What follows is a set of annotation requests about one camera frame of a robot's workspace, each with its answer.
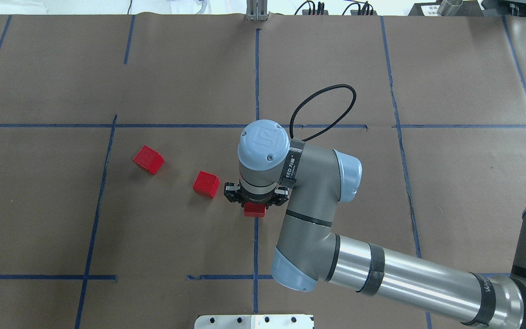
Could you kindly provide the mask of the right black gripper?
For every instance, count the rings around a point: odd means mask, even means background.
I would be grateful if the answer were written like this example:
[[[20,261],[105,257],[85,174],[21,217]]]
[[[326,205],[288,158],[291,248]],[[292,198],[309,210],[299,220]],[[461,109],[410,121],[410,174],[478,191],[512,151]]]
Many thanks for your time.
[[[268,192],[257,194],[247,190],[245,187],[241,187],[240,195],[242,196],[242,200],[240,201],[240,204],[241,206],[244,206],[247,203],[265,204],[266,206],[270,206],[275,201],[275,190],[275,187],[272,187]]]

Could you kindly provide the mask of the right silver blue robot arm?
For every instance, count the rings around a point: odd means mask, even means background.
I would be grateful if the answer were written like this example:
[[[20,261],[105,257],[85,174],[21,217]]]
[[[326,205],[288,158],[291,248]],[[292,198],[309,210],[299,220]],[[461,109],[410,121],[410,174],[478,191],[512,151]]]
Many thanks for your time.
[[[526,206],[526,127],[337,128],[306,142],[359,158],[356,198],[332,232],[460,271],[510,273]],[[412,306],[334,284],[313,292],[274,280],[259,313],[305,313],[316,329],[429,329]]]

